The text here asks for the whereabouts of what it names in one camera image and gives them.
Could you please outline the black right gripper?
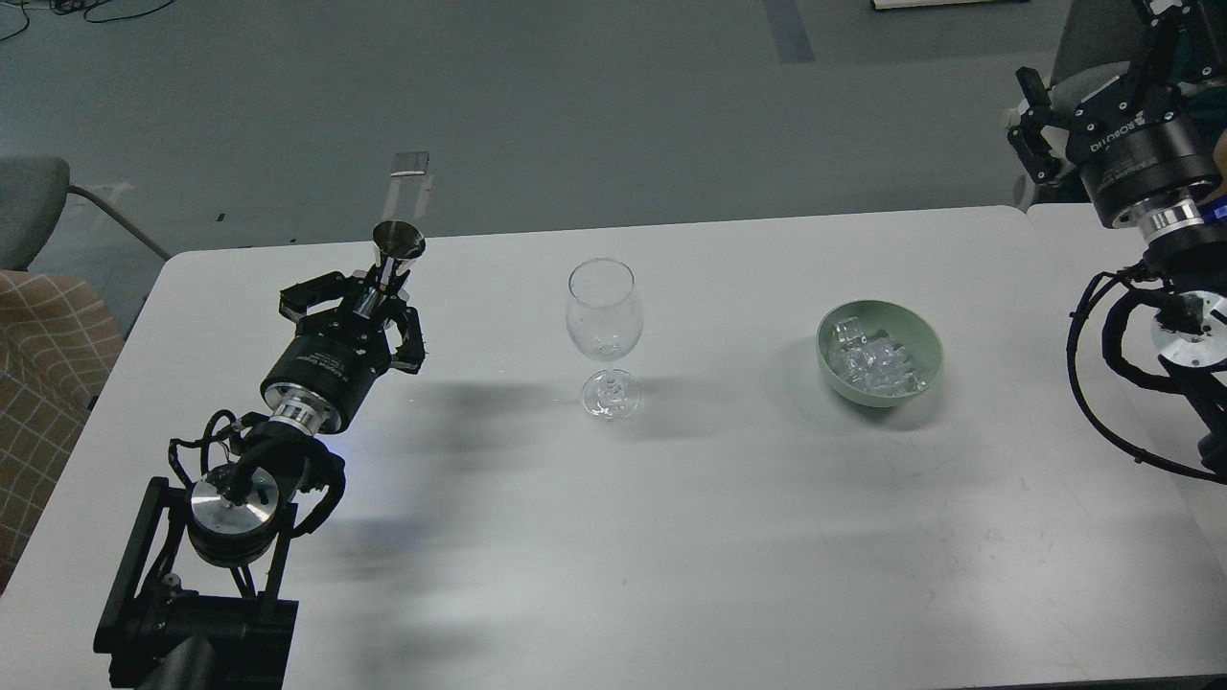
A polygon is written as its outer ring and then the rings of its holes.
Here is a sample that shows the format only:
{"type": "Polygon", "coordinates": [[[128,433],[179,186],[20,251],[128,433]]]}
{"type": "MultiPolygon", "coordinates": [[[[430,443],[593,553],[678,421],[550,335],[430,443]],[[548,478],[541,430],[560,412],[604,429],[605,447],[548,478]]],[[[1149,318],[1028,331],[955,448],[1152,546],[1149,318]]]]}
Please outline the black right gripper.
{"type": "Polygon", "coordinates": [[[1015,71],[1022,101],[1007,110],[1007,142],[1029,182],[1056,187],[1079,174],[1108,227],[1137,223],[1140,205],[1201,201],[1223,180],[1174,87],[1225,86],[1225,2],[1131,6],[1145,26],[1131,72],[1090,93],[1083,79],[1045,83],[1022,66],[1015,71]]]}

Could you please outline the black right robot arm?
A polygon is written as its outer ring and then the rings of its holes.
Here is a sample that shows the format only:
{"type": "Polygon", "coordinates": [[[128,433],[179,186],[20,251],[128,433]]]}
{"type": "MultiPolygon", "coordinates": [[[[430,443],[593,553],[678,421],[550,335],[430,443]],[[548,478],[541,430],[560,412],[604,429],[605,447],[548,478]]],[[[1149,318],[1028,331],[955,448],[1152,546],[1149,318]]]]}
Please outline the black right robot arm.
{"type": "Polygon", "coordinates": [[[1144,257],[1093,276],[1071,311],[1066,368],[1092,428],[1136,463],[1225,481],[1225,4],[1074,1],[1048,79],[1015,74],[1007,142],[1025,200],[1081,192],[1107,228],[1135,228],[1144,257]],[[1182,397],[1206,427],[1200,467],[1123,440],[1079,384],[1079,343],[1110,289],[1101,359],[1144,390],[1182,397]]]}

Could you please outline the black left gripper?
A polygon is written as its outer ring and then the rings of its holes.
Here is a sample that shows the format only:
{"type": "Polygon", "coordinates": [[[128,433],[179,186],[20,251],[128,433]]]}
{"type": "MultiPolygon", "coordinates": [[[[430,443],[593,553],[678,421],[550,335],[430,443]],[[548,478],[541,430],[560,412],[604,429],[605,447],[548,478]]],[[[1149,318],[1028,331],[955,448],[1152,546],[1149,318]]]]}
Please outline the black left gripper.
{"type": "Polygon", "coordinates": [[[420,373],[426,347],[418,311],[407,302],[382,306],[380,320],[391,322],[401,339],[389,351],[382,324],[360,311],[367,289],[364,271],[333,271],[282,289],[279,314],[294,323],[294,336],[260,384],[270,409],[304,392],[324,416],[318,431],[336,435],[351,426],[387,370],[420,373]]]}

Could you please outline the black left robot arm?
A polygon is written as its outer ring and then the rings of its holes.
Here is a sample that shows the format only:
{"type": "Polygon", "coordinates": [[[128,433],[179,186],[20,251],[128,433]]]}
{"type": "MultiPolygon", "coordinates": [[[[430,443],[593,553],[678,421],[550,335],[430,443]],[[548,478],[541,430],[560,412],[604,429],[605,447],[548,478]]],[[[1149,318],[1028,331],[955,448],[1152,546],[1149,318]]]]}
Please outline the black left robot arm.
{"type": "Polygon", "coordinates": [[[267,413],[220,410],[172,438],[173,478],[145,490],[94,632],[114,689],[280,689],[298,603],[280,589],[290,543],[346,489],[326,435],[355,421],[375,381],[417,373],[425,333],[404,293],[409,262],[282,289],[294,324],[260,384],[267,413]]]}

